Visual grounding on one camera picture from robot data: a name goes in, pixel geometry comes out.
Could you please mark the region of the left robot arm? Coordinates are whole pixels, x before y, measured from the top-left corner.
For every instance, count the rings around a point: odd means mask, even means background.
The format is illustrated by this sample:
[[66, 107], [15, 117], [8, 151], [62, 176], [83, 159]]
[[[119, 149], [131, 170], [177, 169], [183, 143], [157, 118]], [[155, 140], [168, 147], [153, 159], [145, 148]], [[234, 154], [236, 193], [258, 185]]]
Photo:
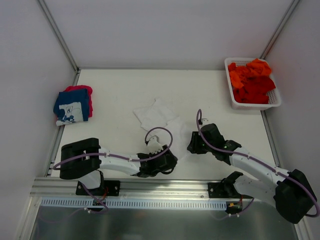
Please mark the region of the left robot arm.
[[116, 154], [100, 146], [95, 137], [66, 144], [61, 148], [60, 163], [56, 169], [63, 180], [77, 180], [93, 195], [102, 195], [111, 187], [104, 183], [102, 170], [111, 170], [138, 178], [170, 174], [178, 158], [167, 145], [161, 145], [156, 137], [147, 141], [148, 153], [134, 155]]

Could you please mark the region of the white t-shirt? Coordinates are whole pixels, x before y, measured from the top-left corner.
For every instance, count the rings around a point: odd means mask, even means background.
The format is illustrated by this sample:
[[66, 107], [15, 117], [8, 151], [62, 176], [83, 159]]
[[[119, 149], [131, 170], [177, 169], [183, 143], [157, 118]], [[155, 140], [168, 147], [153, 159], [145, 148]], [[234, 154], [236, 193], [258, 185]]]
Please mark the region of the white t-shirt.
[[161, 144], [168, 145], [173, 139], [170, 151], [179, 162], [186, 162], [191, 153], [187, 146], [191, 140], [192, 129], [172, 106], [161, 98], [156, 98], [150, 106], [133, 109], [133, 114], [140, 122], [140, 127], [147, 131], [148, 137], [156, 136]]

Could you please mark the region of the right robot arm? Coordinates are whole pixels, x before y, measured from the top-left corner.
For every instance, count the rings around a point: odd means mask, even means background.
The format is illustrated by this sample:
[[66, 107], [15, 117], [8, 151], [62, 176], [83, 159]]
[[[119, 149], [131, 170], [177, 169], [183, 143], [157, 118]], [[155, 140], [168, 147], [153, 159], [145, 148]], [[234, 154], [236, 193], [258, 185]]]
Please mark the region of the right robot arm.
[[192, 132], [187, 150], [197, 155], [211, 153], [218, 161], [238, 169], [209, 189], [210, 195], [258, 199], [292, 224], [303, 217], [320, 215], [317, 197], [302, 171], [269, 165], [236, 141], [224, 139], [214, 123], [197, 121], [197, 131]]

